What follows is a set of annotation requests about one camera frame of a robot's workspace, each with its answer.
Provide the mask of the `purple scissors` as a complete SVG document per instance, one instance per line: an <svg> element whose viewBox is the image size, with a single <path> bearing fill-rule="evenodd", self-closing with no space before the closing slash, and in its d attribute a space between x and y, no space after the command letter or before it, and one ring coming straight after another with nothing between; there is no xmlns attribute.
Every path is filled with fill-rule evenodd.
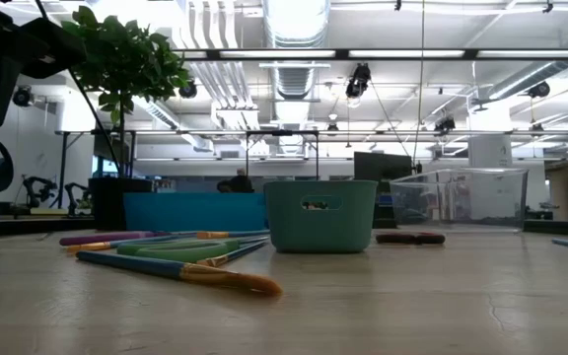
<svg viewBox="0 0 568 355"><path fill-rule="evenodd" d="M135 239L146 239L154 237L166 237L166 236L185 236L192 235L192 232L150 232L150 231L136 231L136 232L113 232L105 234L96 234L88 236L79 237L65 237L59 240L59 244L63 247L101 243L101 242L114 242L122 240L135 240Z"/></svg>

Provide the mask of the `green scissors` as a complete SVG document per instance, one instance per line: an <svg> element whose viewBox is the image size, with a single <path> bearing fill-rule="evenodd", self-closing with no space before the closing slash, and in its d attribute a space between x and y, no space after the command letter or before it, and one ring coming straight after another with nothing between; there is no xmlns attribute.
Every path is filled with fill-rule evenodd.
<svg viewBox="0 0 568 355"><path fill-rule="evenodd" d="M218 240L193 239L150 244L121 245L117 248L116 252L129 256L198 264L199 260L219 256L261 241L267 241L268 244L270 237L257 236Z"/></svg>

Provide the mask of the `small teal basket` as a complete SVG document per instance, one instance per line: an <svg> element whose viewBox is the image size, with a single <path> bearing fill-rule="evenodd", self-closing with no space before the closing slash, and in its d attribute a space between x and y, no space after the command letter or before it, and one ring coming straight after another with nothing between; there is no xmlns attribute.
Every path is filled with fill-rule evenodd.
<svg viewBox="0 0 568 355"><path fill-rule="evenodd" d="M272 244L284 253L363 251L371 242L377 186L371 180L267 183Z"/></svg>

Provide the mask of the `red black scissors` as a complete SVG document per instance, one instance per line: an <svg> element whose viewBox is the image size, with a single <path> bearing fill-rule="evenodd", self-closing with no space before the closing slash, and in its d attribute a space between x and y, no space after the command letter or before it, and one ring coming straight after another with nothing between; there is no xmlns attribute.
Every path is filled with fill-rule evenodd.
<svg viewBox="0 0 568 355"><path fill-rule="evenodd" d="M436 233L387 232L376 235L376 241L378 244L442 245L446 237Z"/></svg>

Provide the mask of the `green potted plant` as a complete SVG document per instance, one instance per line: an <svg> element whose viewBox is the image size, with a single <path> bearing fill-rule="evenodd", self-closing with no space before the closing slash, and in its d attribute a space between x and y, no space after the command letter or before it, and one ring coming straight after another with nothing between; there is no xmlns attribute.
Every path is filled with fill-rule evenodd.
<svg viewBox="0 0 568 355"><path fill-rule="evenodd" d="M152 190L150 181L130 174L125 118L134 111L136 98L156 103L173 97L188 84L188 70L166 36L135 20L123 24L116 16L107 16L100 21L91 8L81 6L62 28L83 43L86 53L86 59L71 69L75 84L98 95L98 109L109 114L117 129L119 147L108 145L117 158L117 176L89 179L96 227L123 231L123 195Z"/></svg>

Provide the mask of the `blue rectangular bin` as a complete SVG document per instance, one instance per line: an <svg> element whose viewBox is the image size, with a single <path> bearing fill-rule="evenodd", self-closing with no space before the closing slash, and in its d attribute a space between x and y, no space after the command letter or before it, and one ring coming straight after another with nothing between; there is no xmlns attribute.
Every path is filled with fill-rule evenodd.
<svg viewBox="0 0 568 355"><path fill-rule="evenodd" d="M267 229L261 193L132 192L123 195L126 228L154 232Z"/></svg>

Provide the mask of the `person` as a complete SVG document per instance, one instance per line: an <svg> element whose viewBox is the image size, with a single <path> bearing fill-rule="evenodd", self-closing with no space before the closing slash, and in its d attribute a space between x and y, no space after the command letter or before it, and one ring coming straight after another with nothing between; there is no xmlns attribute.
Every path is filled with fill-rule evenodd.
<svg viewBox="0 0 568 355"><path fill-rule="evenodd" d="M238 168L236 175L231 179L222 180L217 184L217 190L221 193L253 193L251 181L243 168Z"/></svg>

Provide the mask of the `black monitor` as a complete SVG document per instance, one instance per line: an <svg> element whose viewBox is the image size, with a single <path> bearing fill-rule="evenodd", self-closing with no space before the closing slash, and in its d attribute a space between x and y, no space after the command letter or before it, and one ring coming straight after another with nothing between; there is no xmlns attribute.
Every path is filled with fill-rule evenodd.
<svg viewBox="0 0 568 355"><path fill-rule="evenodd" d="M354 153L354 178L358 180L396 179L412 174L408 156L380 153Z"/></svg>

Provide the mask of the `clear plastic container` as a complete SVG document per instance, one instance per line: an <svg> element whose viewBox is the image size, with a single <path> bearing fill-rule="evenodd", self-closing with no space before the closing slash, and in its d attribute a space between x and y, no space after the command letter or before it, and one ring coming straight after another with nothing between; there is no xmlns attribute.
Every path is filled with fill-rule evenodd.
<svg viewBox="0 0 568 355"><path fill-rule="evenodd" d="M390 182L401 229L517 233L523 229L529 171L442 169Z"/></svg>

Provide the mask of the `black aluminium table frame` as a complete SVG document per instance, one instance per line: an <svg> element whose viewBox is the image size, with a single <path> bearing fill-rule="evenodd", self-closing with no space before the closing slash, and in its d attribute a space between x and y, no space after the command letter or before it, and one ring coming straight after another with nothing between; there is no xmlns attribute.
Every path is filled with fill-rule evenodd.
<svg viewBox="0 0 568 355"><path fill-rule="evenodd" d="M91 230L93 219L12 219L0 220L0 237L49 232ZM526 220L524 231L568 236L568 221Z"/></svg>

